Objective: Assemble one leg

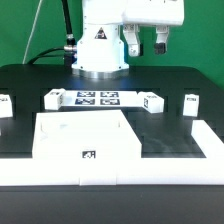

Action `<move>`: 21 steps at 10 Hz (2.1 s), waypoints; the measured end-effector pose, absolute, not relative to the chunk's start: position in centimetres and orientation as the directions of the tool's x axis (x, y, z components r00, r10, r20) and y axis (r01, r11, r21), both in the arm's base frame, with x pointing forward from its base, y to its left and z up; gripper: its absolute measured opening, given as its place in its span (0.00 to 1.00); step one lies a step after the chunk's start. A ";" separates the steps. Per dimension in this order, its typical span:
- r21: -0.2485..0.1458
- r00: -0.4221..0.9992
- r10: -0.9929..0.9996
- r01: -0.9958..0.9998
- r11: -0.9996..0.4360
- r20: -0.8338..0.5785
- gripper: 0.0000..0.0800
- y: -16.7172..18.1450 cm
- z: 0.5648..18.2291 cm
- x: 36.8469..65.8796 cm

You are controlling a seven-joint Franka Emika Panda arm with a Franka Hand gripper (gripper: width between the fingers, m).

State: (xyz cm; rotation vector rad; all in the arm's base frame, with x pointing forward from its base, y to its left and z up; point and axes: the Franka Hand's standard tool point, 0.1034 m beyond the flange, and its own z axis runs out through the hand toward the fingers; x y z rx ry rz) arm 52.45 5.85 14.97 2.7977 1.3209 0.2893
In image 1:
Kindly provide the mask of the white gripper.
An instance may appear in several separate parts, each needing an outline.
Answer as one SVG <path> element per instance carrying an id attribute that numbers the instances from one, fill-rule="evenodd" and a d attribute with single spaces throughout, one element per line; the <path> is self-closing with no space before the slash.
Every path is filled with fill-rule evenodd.
<path id="1" fill-rule="evenodd" d="M 168 26 L 181 26 L 184 21 L 184 0 L 128 0 L 122 15 L 123 35 L 128 45 L 128 54 L 138 57 L 141 53 L 139 26 L 167 25 L 156 27 L 154 51 L 165 54 L 169 37 Z"/>

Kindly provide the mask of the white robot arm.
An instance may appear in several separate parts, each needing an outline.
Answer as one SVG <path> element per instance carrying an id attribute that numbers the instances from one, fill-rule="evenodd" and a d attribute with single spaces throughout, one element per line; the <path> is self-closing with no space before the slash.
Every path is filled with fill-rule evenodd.
<path id="1" fill-rule="evenodd" d="M 129 70 L 127 55 L 138 57 L 142 26 L 152 26 L 154 52 L 167 51 L 169 28 L 184 21 L 184 0 L 82 0 L 83 35 L 76 45 L 76 75 L 105 79 Z"/>

